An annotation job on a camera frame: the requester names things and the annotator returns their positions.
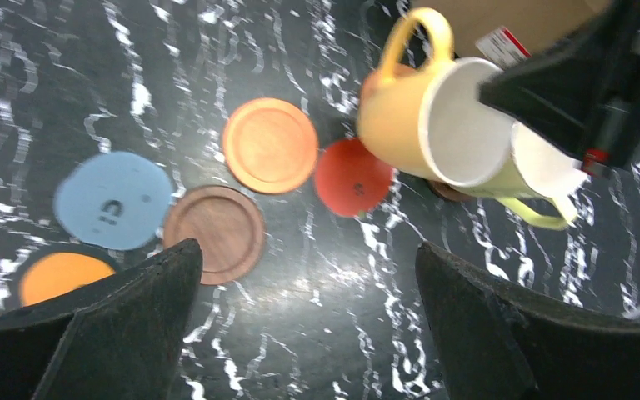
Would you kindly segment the orange smiley coaster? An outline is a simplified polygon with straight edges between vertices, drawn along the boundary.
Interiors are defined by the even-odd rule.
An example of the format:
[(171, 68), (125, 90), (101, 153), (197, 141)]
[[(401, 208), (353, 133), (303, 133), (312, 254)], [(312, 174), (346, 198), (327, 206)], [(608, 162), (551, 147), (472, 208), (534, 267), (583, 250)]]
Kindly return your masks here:
[(17, 295), (23, 307), (41, 303), (121, 271), (99, 247), (54, 243), (39, 248), (19, 268)]

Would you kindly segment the yellow mug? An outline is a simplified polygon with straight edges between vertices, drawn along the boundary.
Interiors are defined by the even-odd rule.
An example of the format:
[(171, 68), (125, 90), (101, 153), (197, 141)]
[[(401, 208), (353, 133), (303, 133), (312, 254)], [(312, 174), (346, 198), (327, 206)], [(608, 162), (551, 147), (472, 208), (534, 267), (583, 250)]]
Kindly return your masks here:
[[(517, 122), (513, 125), (507, 158), (496, 173), (477, 185), (454, 183), (452, 187), (475, 198), (495, 199), (534, 227), (564, 230), (578, 218), (578, 210), (569, 196), (587, 178), (576, 160)], [(524, 198), (548, 201), (557, 215), (534, 211), (523, 202)]]

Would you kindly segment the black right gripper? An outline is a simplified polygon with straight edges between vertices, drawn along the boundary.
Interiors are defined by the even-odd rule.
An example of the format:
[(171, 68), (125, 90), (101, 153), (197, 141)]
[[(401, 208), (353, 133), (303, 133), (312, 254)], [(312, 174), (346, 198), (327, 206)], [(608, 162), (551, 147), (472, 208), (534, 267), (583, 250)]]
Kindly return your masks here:
[(640, 145), (640, 1), (605, 2), (573, 35), (481, 83), (478, 99), (593, 177), (623, 168)]

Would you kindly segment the peach mug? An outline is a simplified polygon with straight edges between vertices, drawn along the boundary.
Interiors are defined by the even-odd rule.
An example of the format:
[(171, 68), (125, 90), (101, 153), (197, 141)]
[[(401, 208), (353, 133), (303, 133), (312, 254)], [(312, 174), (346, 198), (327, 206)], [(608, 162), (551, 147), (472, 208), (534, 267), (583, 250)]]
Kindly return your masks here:
[[(427, 31), (431, 55), (396, 77), (408, 39)], [(420, 178), (449, 185), (487, 181), (506, 160), (515, 120), (481, 104), (479, 86), (502, 69), (478, 57), (453, 56), (448, 20), (415, 8), (395, 25), (379, 63), (375, 93), (358, 110), (357, 135), (375, 157)]]

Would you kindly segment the orange wooden coaster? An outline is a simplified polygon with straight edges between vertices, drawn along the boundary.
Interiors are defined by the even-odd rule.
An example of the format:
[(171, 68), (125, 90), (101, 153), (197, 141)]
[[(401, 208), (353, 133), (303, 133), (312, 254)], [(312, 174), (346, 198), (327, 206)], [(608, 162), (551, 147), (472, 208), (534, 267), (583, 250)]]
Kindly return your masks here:
[(257, 193), (282, 194), (312, 175), (319, 141), (310, 118), (283, 100), (245, 102), (228, 119), (222, 150), (232, 175)]

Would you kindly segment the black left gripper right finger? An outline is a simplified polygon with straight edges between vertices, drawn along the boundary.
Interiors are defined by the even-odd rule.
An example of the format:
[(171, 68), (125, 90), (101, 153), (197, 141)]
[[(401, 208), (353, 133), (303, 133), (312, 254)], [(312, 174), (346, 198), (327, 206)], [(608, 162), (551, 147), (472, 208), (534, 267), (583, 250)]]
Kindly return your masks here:
[(575, 307), (425, 242), (415, 273), (452, 399), (640, 399), (640, 306)]

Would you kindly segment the blue grey coaster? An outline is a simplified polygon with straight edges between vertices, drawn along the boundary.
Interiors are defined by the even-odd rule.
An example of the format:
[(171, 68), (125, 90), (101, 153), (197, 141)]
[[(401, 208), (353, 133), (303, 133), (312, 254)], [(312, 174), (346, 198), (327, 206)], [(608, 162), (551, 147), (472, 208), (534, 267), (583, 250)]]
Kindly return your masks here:
[(116, 151), (90, 157), (57, 188), (53, 212), (78, 240), (128, 251), (153, 240), (173, 195), (167, 173), (145, 157)]

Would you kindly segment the red coaster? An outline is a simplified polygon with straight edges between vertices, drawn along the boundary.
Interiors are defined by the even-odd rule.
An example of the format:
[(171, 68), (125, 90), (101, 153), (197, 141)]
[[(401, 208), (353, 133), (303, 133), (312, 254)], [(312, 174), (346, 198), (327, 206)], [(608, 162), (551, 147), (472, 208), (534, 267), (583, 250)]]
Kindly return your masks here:
[(331, 212), (354, 218), (374, 209), (388, 195), (393, 168), (371, 154), (359, 139), (345, 138), (324, 150), (313, 182)]

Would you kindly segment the dark walnut coaster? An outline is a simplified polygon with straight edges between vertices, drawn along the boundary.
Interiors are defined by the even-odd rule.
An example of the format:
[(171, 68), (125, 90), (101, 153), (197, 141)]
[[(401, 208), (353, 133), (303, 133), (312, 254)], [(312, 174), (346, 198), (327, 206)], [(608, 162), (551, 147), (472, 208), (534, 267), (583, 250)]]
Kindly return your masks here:
[(444, 182), (427, 180), (426, 183), (433, 193), (451, 202), (466, 202), (473, 199), (473, 196), (459, 192)]

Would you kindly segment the dark brown coaster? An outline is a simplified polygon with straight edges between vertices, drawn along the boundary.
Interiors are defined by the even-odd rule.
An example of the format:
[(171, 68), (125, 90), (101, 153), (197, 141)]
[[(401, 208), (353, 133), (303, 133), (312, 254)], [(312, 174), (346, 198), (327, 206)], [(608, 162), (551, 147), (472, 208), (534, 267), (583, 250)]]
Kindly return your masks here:
[(166, 248), (188, 238), (202, 249), (201, 284), (220, 285), (257, 265), (265, 246), (265, 221), (256, 203), (236, 189), (196, 187), (170, 209), (162, 230)]

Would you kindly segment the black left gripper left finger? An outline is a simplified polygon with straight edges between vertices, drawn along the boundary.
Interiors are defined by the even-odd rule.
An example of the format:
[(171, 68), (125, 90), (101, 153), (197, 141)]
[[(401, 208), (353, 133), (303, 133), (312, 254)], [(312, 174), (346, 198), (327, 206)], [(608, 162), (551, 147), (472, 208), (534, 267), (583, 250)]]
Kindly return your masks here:
[(186, 239), (0, 317), (0, 399), (165, 399), (203, 271)]

